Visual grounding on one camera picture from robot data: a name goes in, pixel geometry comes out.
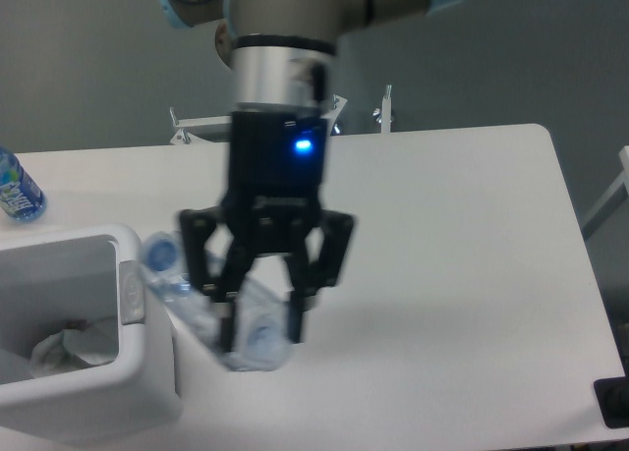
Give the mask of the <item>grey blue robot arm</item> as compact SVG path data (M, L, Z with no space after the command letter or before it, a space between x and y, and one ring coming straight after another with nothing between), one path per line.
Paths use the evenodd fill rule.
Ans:
M159 0L177 27L223 21L230 45L226 191L217 206L179 215L190 280L217 313L222 351L233 349L241 286L259 257L286 262L294 343L318 291L338 281L355 219L319 200L338 39L462 1Z

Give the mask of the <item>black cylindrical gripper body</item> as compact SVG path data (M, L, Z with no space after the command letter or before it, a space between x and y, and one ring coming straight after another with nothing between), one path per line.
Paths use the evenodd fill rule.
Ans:
M323 117L332 45L244 45L233 50L227 190L233 243L248 255L286 254L321 226Z

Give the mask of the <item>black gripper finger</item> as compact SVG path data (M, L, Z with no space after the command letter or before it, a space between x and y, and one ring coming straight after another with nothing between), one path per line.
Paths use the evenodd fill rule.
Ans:
M289 252L284 256L292 291L287 304L287 338L303 342L305 313L310 310L322 288L338 284L346 253L355 227L355 217L348 213L323 210L316 228L323 235L317 258L311 260L306 237L312 231L302 219L294 219L289 228Z
M222 208L184 209L177 218L190 283L208 297L219 320L218 347L223 353L230 353L238 331L240 291L255 254L247 243L233 237L220 265L211 267L207 245L217 228L225 224Z

